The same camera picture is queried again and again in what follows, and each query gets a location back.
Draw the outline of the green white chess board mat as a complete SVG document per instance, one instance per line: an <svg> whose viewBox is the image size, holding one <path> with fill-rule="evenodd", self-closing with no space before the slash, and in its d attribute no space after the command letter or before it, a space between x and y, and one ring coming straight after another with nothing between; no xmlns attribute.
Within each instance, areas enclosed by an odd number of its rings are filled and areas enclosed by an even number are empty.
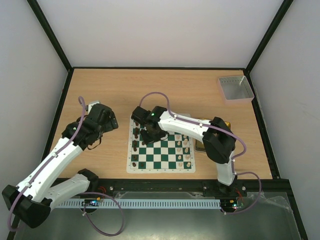
<svg viewBox="0 0 320 240"><path fill-rule="evenodd" d="M169 131L166 138L151 144L145 144L139 131L139 139L135 139L134 129L142 129L136 126L133 119L129 122L128 150L126 172L129 174L160 174L160 173L195 173L194 140L179 132ZM138 161L132 161L132 155L138 156ZM139 163L144 163L145 168L139 168Z"/></svg>

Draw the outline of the yellow transparent piece tray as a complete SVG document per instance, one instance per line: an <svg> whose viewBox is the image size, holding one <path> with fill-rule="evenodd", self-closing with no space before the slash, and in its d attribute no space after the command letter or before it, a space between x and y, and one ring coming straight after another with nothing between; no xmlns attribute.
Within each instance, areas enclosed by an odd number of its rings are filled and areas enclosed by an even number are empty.
<svg viewBox="0 0 320 240"><path fill-rule="evenodd" d="M215 117L213 120L210 120L209 122L213 122L215 127L221 128L222 127L222 119L219 117ZM224 121L224 124L226 125L226 127L230 130L231 129L231 123L228 121ZM215 137L217 137L219 135L217 130L213 130L213 135ZM194 140L194 150L196 152L202 152L205 153L205 146L202 142L200 142L199 140Z"/></svg>

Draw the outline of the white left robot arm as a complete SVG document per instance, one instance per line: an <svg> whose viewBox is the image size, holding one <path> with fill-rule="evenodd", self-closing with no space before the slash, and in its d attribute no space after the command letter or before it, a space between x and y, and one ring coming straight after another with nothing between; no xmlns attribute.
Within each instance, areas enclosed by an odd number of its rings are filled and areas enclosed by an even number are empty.
<svg viewBox="0 0 320 240"><path fill-rule="evenodd" d="M99 177L82 169L72 178L54 185L55 180L73 159L103 133L118 128L115 113L99 101L92 102L84 115L67 125L61 138L40 165L18 185L7 185L2 196L8 210L30 228L40 226L51 211L64 201L98 188Z"/></svg>

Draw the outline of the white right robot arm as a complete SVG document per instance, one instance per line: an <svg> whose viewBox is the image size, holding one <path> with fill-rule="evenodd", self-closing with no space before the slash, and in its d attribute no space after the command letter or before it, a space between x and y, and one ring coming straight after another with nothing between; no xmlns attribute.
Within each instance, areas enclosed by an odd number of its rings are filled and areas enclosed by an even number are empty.
<svg viewBox="0 0 320 240"><path fill-rule="evenodd" d="M151 111L137 106L131 119L142 127L140 135L146 144L160 141L169 132L177 132L200 141L207 157L216 164L218 191L224 196L235 191L234 181L237 177L232 157L236 138L221 118L196 119L161 106L156 106Z"/></svg>

